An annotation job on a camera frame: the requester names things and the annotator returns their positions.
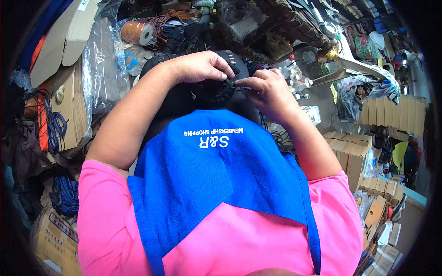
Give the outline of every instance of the blue fabric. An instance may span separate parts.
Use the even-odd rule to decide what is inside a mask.
[[[29,73],[32,54],[38,42],[49,28],[69,7],[73,0],[52,0],[42,15],[35,22],[34,28],[29,34],[20,54],[20,68]]]
[[[150,267],[220,203],[273,214],[307,226],[315,273],[321,253],[309,187],[292,155],[272,135],[228,110],[196,110],[152,138],[128,177]]]

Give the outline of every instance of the left hand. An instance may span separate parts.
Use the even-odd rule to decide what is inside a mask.
[[[176,83],[199,83],[206,79],[222,81],[235,76],[227,61],[212,51],[177,57],[163,64],[172,68]]]

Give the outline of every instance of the woman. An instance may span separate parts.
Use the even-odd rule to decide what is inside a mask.
[[[259,125],[196,110],[152,138],[128,177],[172,87],[233,77],[210,51],[164,61],[108,115],[80,176],[84,275],[353,274],[362,230],[347,177],[275,69],[236,85],[287,130],[299,165]]]

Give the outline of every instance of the red fabric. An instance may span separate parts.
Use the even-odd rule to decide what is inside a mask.
[[[37,60],[38,54],[42,50],[43,43],[45,42],[46,36],[43,35],[40,41],[37,44],[37,47],[35,47],[34,53],[32,54],[31,60],[30,60],[30,69],[29,72],[32,71],[32,68],[34,67],[35,61]]]

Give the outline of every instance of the paper label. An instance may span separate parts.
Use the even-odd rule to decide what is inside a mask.
[[[89,0],[81,0],[80,6],[78,7],[78,11],[86,10],[88,3],[89,3]]]

